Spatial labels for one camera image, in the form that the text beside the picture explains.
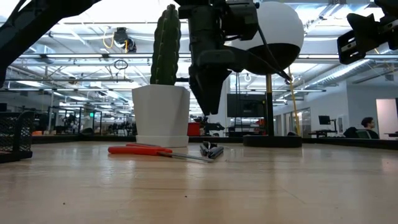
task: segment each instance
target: plant pot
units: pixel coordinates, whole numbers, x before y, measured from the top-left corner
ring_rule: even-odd
[[[190,93],[182,86],[147,85],[132,90],[137,143],[188,146]]]

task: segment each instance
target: black and white ball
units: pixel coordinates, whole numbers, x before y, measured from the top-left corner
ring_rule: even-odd
[[[281,69],[289,67],[299,56],[304,42],[304,28],[299,15],[290,6],[280,2],[261,3],[257,10],[258,21],[267,45]],[[234,40],[231,44],[242,50],[248,50],[263,60],[270,59],[264,55],[264,44],[259,33],[252,40]],[[274,73],[270,68],[249,65],[252,73],[267,75]]]

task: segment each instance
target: person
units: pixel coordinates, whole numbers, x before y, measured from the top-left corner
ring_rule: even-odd
[[[362,120],[361,124],[368,131],[369,135],[371,136],[371,139],[379,139],[379,135],[373,131],[373,129],[375,127],[373,118],[371,118],[371,117],[364,118]]]

